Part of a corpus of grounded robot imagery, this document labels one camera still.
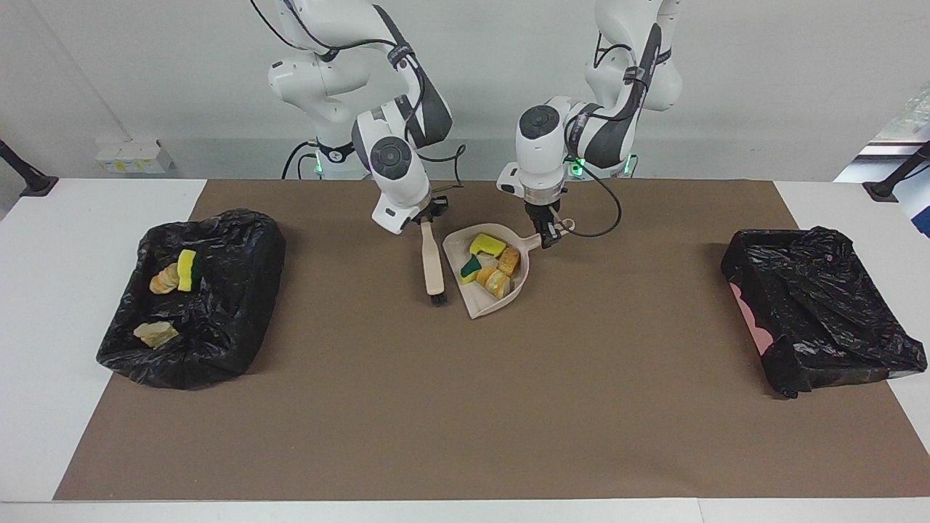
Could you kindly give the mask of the beige hand brush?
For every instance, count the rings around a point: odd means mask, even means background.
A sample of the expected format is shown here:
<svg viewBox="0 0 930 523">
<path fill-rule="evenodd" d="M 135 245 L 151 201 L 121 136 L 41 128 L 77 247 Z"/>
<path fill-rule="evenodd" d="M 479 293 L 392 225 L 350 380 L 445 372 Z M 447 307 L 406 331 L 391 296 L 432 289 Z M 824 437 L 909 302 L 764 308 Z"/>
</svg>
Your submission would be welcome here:
<svg viewBox="0 0 930 523">
<path fill-rule="evenodd" d="M 441 257 L 438 244 L 433 235 L 432 223 L 425 219 L 421 221 L 421 240 L 421 258 L 425 289 L 432 305 L 442 306 L 446 304 L 446 295 Z"/>
</svg>

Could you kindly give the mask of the yellow notched sponge piece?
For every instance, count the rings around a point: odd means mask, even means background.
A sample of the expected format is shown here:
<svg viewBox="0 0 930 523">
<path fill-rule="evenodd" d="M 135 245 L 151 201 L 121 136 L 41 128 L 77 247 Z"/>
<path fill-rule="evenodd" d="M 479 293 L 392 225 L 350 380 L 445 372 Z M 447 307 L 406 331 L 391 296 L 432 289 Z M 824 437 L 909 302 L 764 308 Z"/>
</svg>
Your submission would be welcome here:
<svg viewBox="0 0 930 523">
<path fill-rule="evenodd" d="M 477 256 L 484 253 L 497 259 L 501 257 L 503 251 L 508 247 L 509 245 L 501 239 L 482 232 L 482 234 L 475 235 L 475 238 L 472 239 L 471 245 L 469 245 L 469 254 Z"/>
</svg>

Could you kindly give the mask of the orange striped croissant piece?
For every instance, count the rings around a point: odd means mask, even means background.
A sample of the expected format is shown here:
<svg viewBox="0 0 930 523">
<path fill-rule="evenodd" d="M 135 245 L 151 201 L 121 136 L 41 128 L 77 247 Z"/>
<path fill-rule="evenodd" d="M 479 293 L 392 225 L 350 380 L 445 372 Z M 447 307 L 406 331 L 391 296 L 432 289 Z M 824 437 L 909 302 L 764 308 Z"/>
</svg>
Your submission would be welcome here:
<svg viewBox="0 0 930 523">
<path fill-rule="evenodd" d="M 497 300 L 502 300 L 511 290 L 511 278 L 496 266 L 482 268 L 475 281 Z"/>
</svg>

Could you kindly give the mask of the beige plastic dustpan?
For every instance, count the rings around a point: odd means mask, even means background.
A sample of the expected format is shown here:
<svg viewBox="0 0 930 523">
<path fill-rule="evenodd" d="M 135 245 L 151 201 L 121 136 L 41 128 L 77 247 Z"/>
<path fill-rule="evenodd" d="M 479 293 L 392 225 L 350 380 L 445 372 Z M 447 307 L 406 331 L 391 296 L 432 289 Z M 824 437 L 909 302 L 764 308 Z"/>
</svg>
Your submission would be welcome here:
<svg viewBox="0 0 930 523">
<path fill-rule="evenodd" d="M 456 230 L 452 234 L 446 235 L 444 242 L 442 242 L 442 248 L 444 248 L 446 259 L 448 259 L 451 268 L 454 270 L 454 275 L 458 275 L 461 268 L 468 262 L 469 245 L 479 234 L 494 236 L 498 240 L 509 244 L 509 246 L 517 248 L 521 252 L 521 262 L 511 277 L 511 292 L 499 300 L 484 288 L 481 288 L 478 283 L 458 282 L 462 299 L 469 317 L 472 319 L 491 314 L 491 312 L 503 308 L 516 299 L 530 275 L 530 252 L 540 248 L 542 243 L 539 234 L 522 238 L 517 232 L 501 223 L 478 223 Z"/>
</svg>

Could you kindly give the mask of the golden croissant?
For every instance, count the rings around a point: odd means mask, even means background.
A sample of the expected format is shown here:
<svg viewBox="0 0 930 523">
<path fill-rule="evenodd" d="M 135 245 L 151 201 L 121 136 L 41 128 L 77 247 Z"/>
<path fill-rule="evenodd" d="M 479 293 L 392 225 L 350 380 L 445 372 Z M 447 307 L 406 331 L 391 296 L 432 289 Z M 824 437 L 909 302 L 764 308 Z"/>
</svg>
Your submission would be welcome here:
<svg viewBox="0 0 930 523">
<path fill-rule="evenodd" d="M 177 271 L 177 262 L 166 266 L 149 282 L 149 289 L 155 295 L 165 295 L 179 288 L 180 276 Z"/>
</svg>

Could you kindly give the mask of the pale flaky bread piece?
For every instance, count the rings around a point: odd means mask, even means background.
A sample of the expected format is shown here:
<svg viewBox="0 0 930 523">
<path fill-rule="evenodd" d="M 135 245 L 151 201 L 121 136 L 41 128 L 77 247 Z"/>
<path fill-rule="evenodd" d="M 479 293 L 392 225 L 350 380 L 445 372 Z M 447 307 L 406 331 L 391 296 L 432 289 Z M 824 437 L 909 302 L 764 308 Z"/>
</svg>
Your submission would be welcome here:
<svg viewBox="0 0 930 523">
<path fill-rule="evenodd" d="M 143 323 L 133 330 L 133 335 L 152 349 L 158 349 L 179 335 L 170 322 Z"/>
</svg>

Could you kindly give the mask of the black bag lined pink bin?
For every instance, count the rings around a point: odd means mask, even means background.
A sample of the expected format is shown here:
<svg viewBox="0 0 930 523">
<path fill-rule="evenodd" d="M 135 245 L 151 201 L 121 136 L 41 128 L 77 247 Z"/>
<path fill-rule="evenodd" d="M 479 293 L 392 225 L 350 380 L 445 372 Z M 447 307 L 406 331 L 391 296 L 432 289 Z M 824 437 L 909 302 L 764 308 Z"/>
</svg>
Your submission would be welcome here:
<svg viewBox="0 0 930 523">
<path fill-rule="evenodd" d="M 720 268 L 781 397 L 927 370 L 923 344 L 837 230 L 740 230 Z"/>
</svg>

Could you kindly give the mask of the brown table mat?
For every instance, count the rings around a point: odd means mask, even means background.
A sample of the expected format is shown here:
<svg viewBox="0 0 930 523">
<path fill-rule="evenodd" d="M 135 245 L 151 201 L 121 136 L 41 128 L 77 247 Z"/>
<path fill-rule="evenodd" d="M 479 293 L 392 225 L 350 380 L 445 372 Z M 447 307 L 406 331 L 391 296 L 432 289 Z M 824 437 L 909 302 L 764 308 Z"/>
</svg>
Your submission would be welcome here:
<svg viewBox="0 0 930 523">
<path fill-rule="evenodd" d="M 795 222 L 771 182 L 614 181 L 618 231 L 535 252 L 509 306 L 431 305 L 418 235 L 353 182 L 211 181 L 193 219 L 270 215 L 288 250 L 249 374 L 114 376 L 58 500 L 930 495 L 887 384 L 778 400 L 719 265 Z"/>
</svg>

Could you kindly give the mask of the black stand foot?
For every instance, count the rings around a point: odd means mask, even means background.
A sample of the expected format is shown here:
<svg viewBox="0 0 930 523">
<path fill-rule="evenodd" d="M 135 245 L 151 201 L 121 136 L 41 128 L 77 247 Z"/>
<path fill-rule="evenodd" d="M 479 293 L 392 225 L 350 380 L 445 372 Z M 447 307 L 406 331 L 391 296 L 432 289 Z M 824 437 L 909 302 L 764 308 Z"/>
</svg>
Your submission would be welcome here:
<svg viewBox="0 0 930 523">
<path fill-rule="evenodd" d="M 930 168 L 930 139 L 926 140 L 909 158 L 904 160 L 893 172 L 879 182 L 861 182 L 866 193 L 876 202 L 897 203 L 894 188 L 898 183 Z"/>
<path fill-rule="evenodd" d="M 0 158 L 23 178 L 25 189 L 20 193 L 21 198 L 42 198 L 59 182 L 59 177 L 46 175 L 20 158 L 3 139 L 0 139 Z"/>
</svg>

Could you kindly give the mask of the white wall socket box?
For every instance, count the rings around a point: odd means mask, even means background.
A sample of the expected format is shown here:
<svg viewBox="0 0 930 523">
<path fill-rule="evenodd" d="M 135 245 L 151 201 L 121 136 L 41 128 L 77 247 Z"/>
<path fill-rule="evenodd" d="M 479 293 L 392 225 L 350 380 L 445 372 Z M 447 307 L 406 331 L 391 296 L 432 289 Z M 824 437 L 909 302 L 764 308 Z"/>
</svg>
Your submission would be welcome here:
<svg viewBox="0 0 930 523">
<path fill-rule="evenodd" d="M 97 165 L 110 174 L 166 174 L 175 162 L 158 139 L 99 145 Z"/>
</svg>

